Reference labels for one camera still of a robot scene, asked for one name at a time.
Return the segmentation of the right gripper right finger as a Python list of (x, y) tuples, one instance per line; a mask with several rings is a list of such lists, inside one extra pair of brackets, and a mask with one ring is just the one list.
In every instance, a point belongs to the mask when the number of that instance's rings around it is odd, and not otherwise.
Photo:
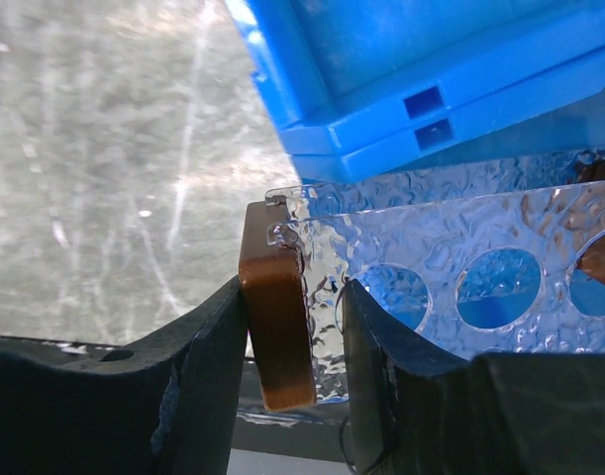
[(360, 474), (605, 474), (605, 354), (459, 358), (343, 297)]

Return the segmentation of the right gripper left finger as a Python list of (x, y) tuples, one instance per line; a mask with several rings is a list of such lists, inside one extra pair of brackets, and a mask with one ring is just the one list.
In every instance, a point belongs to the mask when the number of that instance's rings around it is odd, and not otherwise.
[(246, 340), (237, 279), (99, 357), (0, 340), (0, 474), (225, 473)]

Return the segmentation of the blue double bin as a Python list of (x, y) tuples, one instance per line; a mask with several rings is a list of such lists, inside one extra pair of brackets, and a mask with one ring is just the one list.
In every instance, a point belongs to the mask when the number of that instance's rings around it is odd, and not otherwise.
[(231, 1), (305, 181), (605, 145), (605, 1)]

